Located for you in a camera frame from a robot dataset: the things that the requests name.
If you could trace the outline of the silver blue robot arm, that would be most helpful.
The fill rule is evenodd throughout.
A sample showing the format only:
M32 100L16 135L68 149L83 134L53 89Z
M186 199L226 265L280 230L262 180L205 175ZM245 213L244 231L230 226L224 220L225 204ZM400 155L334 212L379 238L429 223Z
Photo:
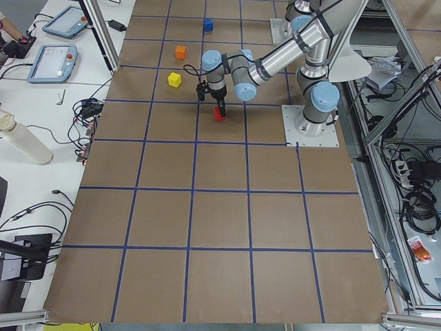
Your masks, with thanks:
M304 26L308 26L309 22L316 15L321 26L328 30L329 25L323 18L324 13L341 3L341 1L288 1L285 9L285 21L280 31L287 37L297 30L302 30Z
M196 87L198 100L204 101L205 95L210 94L217 102L218 115L224 119L227 95L225 76L228 74L232 76L238 100L254 99L258 86L269 81L301 55L312 51L320 42L332 38L342 30L342 23L334 17L339 4L336 1L328 7L320 6L315 9L309 23L300 30L294 30L292 37L261 58L252 59L249 50L224 54L217 50L204 52L201 60L206 80Z

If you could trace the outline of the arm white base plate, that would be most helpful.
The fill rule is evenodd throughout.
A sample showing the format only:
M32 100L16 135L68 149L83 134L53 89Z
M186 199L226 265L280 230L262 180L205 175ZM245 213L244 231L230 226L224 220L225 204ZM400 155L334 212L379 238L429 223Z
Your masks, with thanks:
M290 38L298 25L298 17L288 22L286 19L270 19L270 30L273 45L279 45Z
M287 147L339 148L338 136L329 114L324 123L308 122L301 105L282 105L285 143Z

